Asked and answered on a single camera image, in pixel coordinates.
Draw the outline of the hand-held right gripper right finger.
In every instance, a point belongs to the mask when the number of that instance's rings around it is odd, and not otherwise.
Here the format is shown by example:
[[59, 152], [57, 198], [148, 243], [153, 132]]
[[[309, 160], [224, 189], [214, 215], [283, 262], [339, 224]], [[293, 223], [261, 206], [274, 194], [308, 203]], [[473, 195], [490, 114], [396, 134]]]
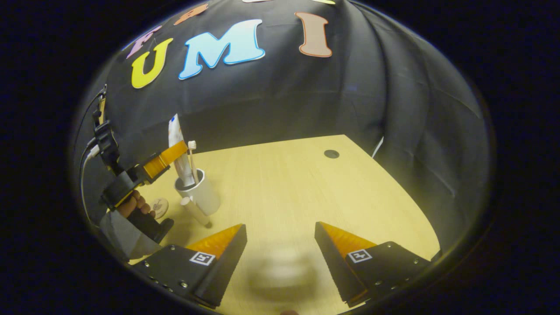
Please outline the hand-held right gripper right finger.
[[315, 240], [342, 301], [349, 307], [386, 297], [431, 263], [396, 242], [377, 245], [322, 221], [315, 224]]

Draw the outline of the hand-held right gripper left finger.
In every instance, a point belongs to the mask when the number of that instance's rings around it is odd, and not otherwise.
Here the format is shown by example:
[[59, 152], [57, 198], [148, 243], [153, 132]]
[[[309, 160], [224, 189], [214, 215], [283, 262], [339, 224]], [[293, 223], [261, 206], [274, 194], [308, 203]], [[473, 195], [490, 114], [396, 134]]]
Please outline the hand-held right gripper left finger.
[[186, 247], [163, 247], [131, 268], [181, 299], [216, 309], [246, 244], [246, 225], [237, 224]]

